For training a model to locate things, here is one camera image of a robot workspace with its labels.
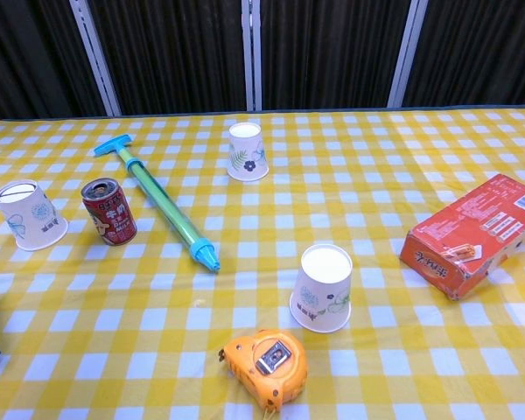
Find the orange tape measure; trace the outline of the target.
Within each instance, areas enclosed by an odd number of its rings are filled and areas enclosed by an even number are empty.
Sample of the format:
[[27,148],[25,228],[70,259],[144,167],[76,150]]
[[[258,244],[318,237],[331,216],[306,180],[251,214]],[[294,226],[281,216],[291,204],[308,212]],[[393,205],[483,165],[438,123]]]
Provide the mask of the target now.
[[220,351],[233,375],[267,411],[279,411],[301,393],[308,362],[301,342],[290,332],[261,330],[230,340]]

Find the orange red cardboard box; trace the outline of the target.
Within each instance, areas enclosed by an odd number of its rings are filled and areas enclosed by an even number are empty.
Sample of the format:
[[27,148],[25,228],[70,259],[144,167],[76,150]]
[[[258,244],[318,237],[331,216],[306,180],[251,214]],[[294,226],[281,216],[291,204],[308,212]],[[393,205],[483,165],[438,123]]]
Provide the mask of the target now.
[[525,185],[497,174],[413,227],[400,259],[456,301],[524,242]]

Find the green blue water pump toy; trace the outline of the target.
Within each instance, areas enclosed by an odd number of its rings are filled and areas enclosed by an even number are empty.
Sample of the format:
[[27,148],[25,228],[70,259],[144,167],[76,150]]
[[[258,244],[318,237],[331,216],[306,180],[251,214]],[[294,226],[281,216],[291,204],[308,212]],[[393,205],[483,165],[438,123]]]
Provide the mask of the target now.
[[189,218],[172,201],[165,189],[150,174],[144,163],[127,148],[131,143],[129,135],[109,139],[94,148],[96,157],[115,152],[124,162],[126,170],[135,177],[144,193],[157,206],[161,214],[177,232],[186,245],[193,260],[212,272],[221,268],[214,245],[193,225]]

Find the paper cup with dark flower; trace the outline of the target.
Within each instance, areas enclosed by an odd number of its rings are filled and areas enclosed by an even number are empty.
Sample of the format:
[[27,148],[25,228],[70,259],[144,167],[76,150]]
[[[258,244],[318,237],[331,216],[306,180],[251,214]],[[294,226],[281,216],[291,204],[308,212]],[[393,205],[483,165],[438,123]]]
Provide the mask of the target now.
[[253,122],[238,122],[232,125],[228,132],[228,175],[243,182],[265,177],[269,166],[261,127]]

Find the white metal frame post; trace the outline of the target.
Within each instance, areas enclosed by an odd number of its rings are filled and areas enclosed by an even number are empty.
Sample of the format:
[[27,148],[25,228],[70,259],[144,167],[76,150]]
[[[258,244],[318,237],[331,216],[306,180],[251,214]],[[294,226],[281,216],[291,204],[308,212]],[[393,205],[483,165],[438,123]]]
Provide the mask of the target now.
[[122,115],[100,37],[87,0],[69,0],[88,62],[108,116]]
[[263,110],[261,0],[241,0],[247,111]]
[[387,107],[390,109],[400,108],[403,105],[428,3],[429,0],[410,1],[395,72],[388,95]]

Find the red milk drink can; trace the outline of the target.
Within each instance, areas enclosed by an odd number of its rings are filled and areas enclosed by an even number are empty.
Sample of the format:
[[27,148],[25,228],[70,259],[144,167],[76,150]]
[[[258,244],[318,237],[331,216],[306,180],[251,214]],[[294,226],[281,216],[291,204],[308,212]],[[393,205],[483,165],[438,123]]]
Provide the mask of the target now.
[[92,180],[81,189],[81,196],[100,237],[108,245],[124,244],[136,235],[136,223],[116,180]]

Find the yellow white checked tablecloth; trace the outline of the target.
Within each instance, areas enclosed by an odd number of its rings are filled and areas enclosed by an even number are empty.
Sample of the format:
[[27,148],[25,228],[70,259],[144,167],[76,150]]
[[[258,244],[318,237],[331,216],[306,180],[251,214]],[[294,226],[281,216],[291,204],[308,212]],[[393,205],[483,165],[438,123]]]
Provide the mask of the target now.
[[[228,130],[262,128],[269,174],[227,175]],[[186,245],[115,152],[139,158],[214,246]],[[408,230],[503,173],[525,183],[525,108],[0,121],[0,188],[31,179],[68,222],[25,251],[0,210],[0,419],[259,419],[219,361],[290,330],[308,355],[282,419],[525,419],[525,244],[459,302],[399,258]],[[111,178],[136,235],[108,245],[81,189]],[[302,254],[344,249],[351,315],[302,327]]]

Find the paper cup with line mark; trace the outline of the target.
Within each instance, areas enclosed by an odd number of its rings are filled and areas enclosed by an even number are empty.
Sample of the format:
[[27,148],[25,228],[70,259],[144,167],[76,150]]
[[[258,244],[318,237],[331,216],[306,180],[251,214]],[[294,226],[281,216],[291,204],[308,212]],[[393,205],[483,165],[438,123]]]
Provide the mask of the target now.
[[68,230],[67,220],[31,179],[11,181],[0,188],[0,210],[17,246],[25,251],[47,248]]

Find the paper cup with green flower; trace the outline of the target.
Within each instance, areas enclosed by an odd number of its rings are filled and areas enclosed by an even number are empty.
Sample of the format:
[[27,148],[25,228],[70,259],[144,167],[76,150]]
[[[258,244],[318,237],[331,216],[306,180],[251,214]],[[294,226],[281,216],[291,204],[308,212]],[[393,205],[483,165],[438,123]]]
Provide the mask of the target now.
[[301,256],[297,280],[290,295],[290,312],[304,328],[333,333],[351,315],[353,264],[348,253],[332,244],[315,244]]

